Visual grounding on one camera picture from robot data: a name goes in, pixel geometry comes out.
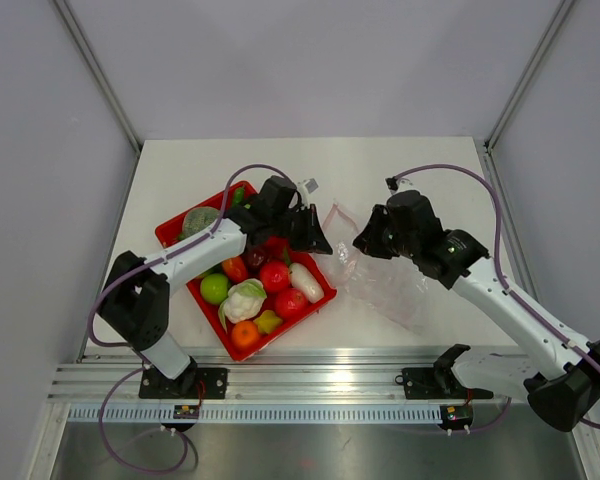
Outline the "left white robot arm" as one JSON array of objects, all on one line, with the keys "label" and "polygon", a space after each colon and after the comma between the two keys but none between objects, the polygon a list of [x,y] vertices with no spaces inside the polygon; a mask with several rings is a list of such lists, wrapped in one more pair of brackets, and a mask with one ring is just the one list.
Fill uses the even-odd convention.
[{"label": "left white robot arm", "polygon": [[199,366],[168,330],[175,292],[271,238],[300,254],[333,252],[308,199],[317,188],[315,180],[295,183],[275,170],[259,192],[232,205],[236,188],[234,181],[227,182],[218,195],[217,217],[200,232],[147,257],[120,254],[92,309],[91,315],[102,318],[143,360],[142,399],[225,396],[226,369]]}]

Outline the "clear zip top bag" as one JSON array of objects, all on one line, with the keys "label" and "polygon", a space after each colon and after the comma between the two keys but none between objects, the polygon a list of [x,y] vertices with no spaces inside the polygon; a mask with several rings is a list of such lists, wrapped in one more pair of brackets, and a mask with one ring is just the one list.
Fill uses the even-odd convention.
[{"label": "clear zip top bag", "polygon": [[424,276],[403,258],[377,259],[356,249],[353,240],[362,221],[340,202],[332,204],[322,230],[333,253],[315,260],[330,285],[402,328],[422,333],[429,314]]}]

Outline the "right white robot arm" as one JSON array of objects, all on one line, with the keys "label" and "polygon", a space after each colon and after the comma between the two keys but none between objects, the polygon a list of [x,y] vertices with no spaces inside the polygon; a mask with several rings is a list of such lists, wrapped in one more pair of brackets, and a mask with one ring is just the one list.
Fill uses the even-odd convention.
[{"label": "right white robot arm", "polygon": [[525,352],[524,359],[475,355],[456,344],[433,364],[436,389],[446,396],[485,390],[526,401],[546,424],[570,432],[600,399],[600,340],[592,342],[508,284],[496,259],[472,235],[442,227],[430,201],[416,190],[374,206],[354,239],[362,254],[405,257],[491,319]]}]

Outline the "white cauliflower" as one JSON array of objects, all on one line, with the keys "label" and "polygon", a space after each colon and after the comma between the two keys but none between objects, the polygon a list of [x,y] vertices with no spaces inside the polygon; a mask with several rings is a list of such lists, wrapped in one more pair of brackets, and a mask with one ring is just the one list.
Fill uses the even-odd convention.
[{"label": "white cauliflower", "polygon": [[229,289],[228,297],[218,310],[219,322],[225,332],[228,324],[255,318],[260,312],[267,293],[260,280],[250,278]]}]

